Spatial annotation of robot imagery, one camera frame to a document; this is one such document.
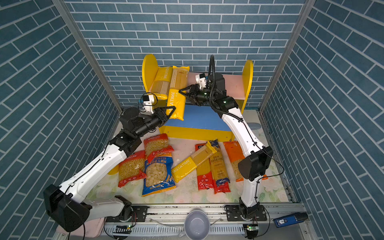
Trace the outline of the yellow spaghetti bag long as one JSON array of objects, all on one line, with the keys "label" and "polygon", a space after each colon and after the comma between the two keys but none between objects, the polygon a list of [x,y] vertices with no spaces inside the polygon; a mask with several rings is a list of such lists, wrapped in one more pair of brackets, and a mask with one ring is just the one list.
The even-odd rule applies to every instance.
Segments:
[{"label": "yellow spaghetti bag long", "polygon": [[179,90],[187,87],[188,74],[190,67],[176,67],[173,66],[173,75],[169,89],[167,107],[176,107],[170,119],[184,121],[186,97],[179,93]]}]

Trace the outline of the blue-top Moli pasta bag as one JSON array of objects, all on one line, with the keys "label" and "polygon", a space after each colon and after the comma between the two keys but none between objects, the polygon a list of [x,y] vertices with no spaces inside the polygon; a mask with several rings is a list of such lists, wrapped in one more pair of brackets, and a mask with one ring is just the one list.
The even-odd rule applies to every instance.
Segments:
[{"label": "blue-top Moli pasta bag", "polygon": [[210,141],[210,144],[217,151],[210,157],[210,164],[213,179],[215,180],[216,186],[219,187],[225,183],[229,183],[230,179],[218,140]]}]

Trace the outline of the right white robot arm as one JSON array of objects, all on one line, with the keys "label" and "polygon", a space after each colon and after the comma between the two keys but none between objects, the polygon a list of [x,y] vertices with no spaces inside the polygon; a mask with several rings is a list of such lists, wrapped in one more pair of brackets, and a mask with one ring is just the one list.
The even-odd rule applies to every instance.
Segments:
[{"label": "right white robot arm", "polygon": [[238,164],[244,179],[240,197],[240,212],[244,219],[251,219],[261,210],[259,193],[262,178],[269,168],[273,150],[265,147],[243,118],[241,109],[233,97],[227,95],[225,79],[221,74],[197,76],[197,83],[179,90],[192,104],[209,104],[211,109],[228,125],[243,151],[244,159]]}]

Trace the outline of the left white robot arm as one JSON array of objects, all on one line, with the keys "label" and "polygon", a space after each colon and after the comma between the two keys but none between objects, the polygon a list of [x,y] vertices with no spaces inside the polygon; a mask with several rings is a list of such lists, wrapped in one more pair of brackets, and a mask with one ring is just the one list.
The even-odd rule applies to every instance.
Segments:
[{"label": "left white robot arm", "polygon": [[59,186],[51,184],[44,190],[47,215],[69,233],[94,219],[129,220],[132,204],[122,196],[96,202],[85,199],[107,173],[135,152],[145,134],[170,119],[172,113],[167,110],[167,107],[155,108],[148,115],[135,107],[125,109],[119,118],[123,128],[107,143],[105,150],[70,179]]}]

